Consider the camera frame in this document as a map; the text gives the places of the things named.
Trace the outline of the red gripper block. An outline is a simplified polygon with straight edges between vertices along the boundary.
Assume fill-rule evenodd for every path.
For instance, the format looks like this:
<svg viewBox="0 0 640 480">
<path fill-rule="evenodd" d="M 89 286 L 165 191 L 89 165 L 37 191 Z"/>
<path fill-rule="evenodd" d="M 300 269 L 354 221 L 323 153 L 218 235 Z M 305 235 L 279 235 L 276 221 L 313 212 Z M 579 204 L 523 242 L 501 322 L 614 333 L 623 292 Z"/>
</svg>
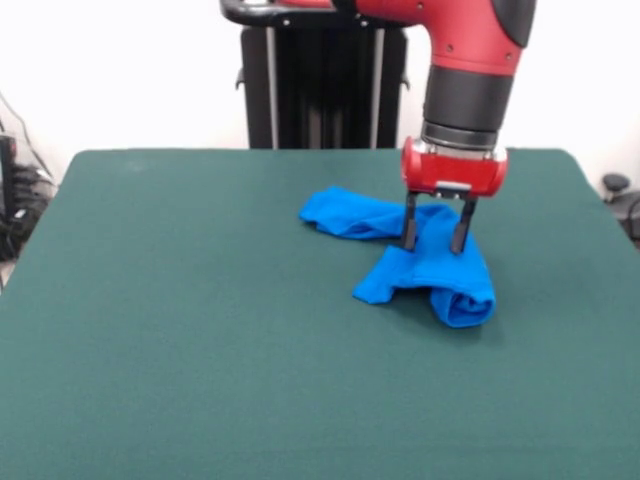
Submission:
<svg viewBox="0 0 640 480">
<path fill-rule="evenodd" d="M 422 139 L 407 138 L 401 155 L 402 177 L 408 190 L 401 246 L 415 249 L 416 209 L 419 193 L 432 196 L 492 197 L 501 188 L 508 170 L 508 153 L 444 147 Z M 466 245 L 477 200 L 466 199 L 453 232 L 450 250 L 461 254 Z"/>
</svg>

